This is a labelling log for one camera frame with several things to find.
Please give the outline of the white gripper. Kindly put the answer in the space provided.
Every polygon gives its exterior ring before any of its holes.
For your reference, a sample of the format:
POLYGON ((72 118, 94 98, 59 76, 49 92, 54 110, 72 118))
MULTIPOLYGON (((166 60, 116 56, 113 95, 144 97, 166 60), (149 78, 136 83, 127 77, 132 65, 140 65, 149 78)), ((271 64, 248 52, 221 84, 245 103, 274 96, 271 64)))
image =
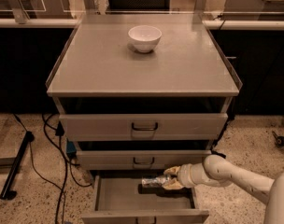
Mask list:
POLYGON ((204 181, 204 167, 201 163, 174 166, 166 169, 163 173, 165 175, 177 175, 177 179, 172 178, 163 184, 163 188, 166 190, 193 188, 204 181))

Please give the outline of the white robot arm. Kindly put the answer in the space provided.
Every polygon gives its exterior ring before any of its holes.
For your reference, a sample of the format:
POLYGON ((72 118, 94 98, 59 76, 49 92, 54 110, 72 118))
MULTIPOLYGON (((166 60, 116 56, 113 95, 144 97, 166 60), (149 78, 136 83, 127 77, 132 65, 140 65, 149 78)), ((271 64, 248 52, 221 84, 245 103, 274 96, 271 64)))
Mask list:
POLYGON ((200 163, 174 166, 163 174, 170 176, 163 184, 169 190, 197 185, 225 187, 234 183, 265 204, 263 224, 284 224, 284 172, 272 179, 233 165, 219 155, 209 155, 200 163))

